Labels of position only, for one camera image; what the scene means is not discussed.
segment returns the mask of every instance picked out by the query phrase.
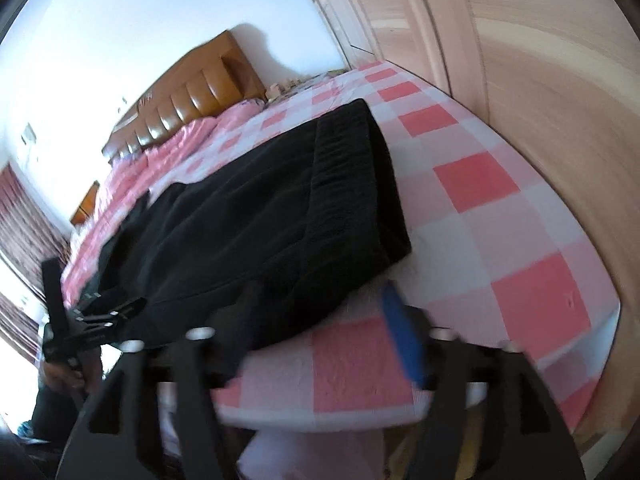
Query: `tufted headboard panel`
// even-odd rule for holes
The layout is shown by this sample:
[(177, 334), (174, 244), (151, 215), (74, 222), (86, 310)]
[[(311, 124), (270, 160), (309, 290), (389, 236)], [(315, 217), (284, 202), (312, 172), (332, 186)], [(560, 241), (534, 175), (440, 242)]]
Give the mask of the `tufted headboard panel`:
[(162, 74), (115, 125), (102, 154), (111, 162), (169, 139), (183, 125), (216, 116), (264, 86), (226, 30), (190, 50)]

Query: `curtain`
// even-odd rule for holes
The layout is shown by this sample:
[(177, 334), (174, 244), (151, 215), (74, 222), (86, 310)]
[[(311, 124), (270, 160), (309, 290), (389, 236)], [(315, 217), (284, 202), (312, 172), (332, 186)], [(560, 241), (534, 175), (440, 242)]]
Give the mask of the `curtain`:
[(0, 257), (25, 285), (42, 296), (40, 263), (69, 258), (69, 243), (25, 192), (7, 165), (0, 172)]
[(37, 323), (0, 293), (0, 336), (30, 363), (35, 364), (40, 339)]

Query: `bed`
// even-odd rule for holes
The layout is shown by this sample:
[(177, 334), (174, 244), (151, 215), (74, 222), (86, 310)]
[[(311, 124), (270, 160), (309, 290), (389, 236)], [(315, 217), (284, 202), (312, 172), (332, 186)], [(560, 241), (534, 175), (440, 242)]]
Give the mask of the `bed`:
[[(222, 419), (300, 431), (420, 419), (429, 397), (404, 378), (379, 309), (380, 286), (393, 278), (411, 304), (467, 340), (491, 346), (516, 340), (576, 427), (606, 364), (620, 302), (580, 224), (501, 136), (422, 79), (376, 62), (266, 110), (241, 101), (216, 118), (195, 118), (173, 136), (163, 121), (166, 133), (147, 128), (145, 137), (138, 125), (151, 121), (144, 114), (162, 117), (163, 95), (174, 95), (174, 82), (179, 92), (188, 90), (174, 69), (154, 85), (166, 84), (165, 94), (151, 92), (105, 148), (113, 171), (65, 269), (67, 304), (78, 299), (100, 247), (147, 189), (156, 200), (173, 182), (198, 182), (255, 146), (363, 98), (389, 146), (413, 253), (354, 291), (321, 325), (253, 352), (241, 376), (216, 392)], [(170, 406), (170, 386), (163, 395)], [(470, 402), (482, 395), (477, 385)]]

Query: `person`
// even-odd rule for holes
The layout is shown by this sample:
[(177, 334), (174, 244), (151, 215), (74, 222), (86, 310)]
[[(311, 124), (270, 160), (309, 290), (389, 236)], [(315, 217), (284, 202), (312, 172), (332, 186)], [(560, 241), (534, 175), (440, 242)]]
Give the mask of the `person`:
[[(31, 420), (18, 428), (23, 447), (47, 479), (55, 478), (66, 441), (89, 394), (102, 384), (100, 349), (79, 355), (82, 373), (67, 364), (40, 362)], [(238, 460), (247, 480), (380, 480), (382, 430), (297, 433), (261, 430)], [(167, 457), (167, 478), (184, 478), (177, 457)]]

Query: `folded clothes on bed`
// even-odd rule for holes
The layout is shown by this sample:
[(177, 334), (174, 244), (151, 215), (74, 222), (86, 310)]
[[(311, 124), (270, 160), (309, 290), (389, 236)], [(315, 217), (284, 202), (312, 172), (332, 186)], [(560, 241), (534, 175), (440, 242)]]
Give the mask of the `folded clothes on bed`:
[(265, 288), (255, 347), (310, 328), (410, 250), (391, 159), (363, 100), (274, 137), (200, 182), (141, 197), (85, 292), (147, 298), (123, 339), (175, 340)]

